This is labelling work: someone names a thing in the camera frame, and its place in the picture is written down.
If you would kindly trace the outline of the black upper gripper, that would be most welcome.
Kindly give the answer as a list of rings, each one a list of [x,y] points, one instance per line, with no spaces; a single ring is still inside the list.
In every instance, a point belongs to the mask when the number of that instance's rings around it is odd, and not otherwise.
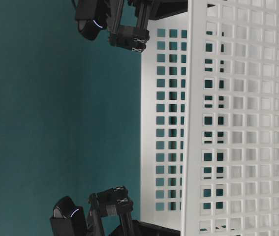
[[[160,20],[187,12],[188,0],[129,0],[127,3],[135,7],[136,26],[121,25],[123,0],[106,0],[107,29],[111,46],[135,52],[143,52],[149,40],[148,20]]]

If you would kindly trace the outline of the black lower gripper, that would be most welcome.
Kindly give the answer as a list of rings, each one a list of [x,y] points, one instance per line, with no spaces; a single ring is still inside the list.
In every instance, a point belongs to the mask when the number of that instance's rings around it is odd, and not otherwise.
[[[150,224],[138,220],[132,220],[133,201],[128,196],[125,186],[110,188],[103,192],[92,193],[89,196],[91,208],[87,217],[87,235],[103,236],[104,227],[102,218],[107,216],[118,216],[122,227],[119,236],[180,236],[178,230]]]

